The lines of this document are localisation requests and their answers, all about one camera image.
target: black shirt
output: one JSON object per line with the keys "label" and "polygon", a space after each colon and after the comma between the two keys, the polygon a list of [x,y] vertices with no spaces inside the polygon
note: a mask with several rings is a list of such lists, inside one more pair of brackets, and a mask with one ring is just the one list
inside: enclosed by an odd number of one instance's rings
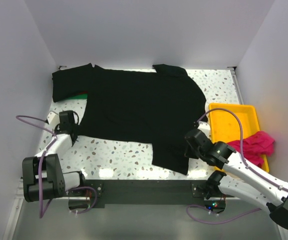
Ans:
{"label": "black shirt", "polygon": [[206,99],[185,69],[153,67],[148,73],[91,64],[60,70],[53,73],[53,100],[88,92],[78,135],[151,143],[153,165],[187,174],[184,135],[205,113]]}

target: white wall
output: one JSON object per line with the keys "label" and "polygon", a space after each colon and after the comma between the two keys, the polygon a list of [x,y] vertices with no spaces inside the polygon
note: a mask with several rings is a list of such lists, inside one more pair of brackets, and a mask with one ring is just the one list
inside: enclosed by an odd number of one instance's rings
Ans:
{"label": "white wall", "polygon": [[22,160],[36,152],[40,131],[15,115],[46,117],[55,62],[23,0],[0,0],[0,239],[9,218]]}
{"label": "white wall", "polygon": [[276,139],[271,173],[288,181],[288,0],[276,0],[237,68],[246,104]]}
{"label": "white wall", "polygon": [[273,0],[25,0],[58,65],[236,66]]}

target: white table with spots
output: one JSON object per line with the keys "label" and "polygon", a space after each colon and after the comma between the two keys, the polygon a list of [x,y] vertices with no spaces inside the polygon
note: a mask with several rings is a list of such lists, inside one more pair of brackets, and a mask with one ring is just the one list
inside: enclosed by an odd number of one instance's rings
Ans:
{"label": "white table with spots", "polygon": [[[125,69],[154,72],[153,69]],[[205,109],[210,103],[239,104],[237,91],[229,70],[187,70],[206,96]],[[74,110],[82,119],[86,99],[52,103],[50,111]],[[39,144],[43,149],[51,135],[44,132]],[[151,144],[124,142],[78,136],[74,146],[60,159],[64,173],[82,171],[88,180],[206,180],[214,171],[200,159],[190,159],[188,174],[152,165]]]}

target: shirt sleeve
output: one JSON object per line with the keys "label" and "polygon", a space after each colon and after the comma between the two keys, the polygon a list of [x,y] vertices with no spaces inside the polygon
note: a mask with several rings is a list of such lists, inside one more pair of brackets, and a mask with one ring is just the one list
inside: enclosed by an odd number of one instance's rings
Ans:
{"label": "shirt sleeve", "polygon": [[53,100],[58,102],[86,92],[93,67],[90,64],[53,73]]}

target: red cloth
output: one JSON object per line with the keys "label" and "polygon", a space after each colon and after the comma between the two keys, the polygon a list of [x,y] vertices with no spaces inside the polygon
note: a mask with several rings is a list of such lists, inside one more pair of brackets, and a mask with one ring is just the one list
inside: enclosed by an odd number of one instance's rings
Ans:
{"label": "red cloth", "polygon": [[[275,140],[270,135],[264,131],[258,131],[243,140],[244,157],[252,164],[261,168],[264,160],[260,155],[265,154],[270,156],[274,152],[274,142]],[[231,141],[228,144],[240,153],[240,140]]]}

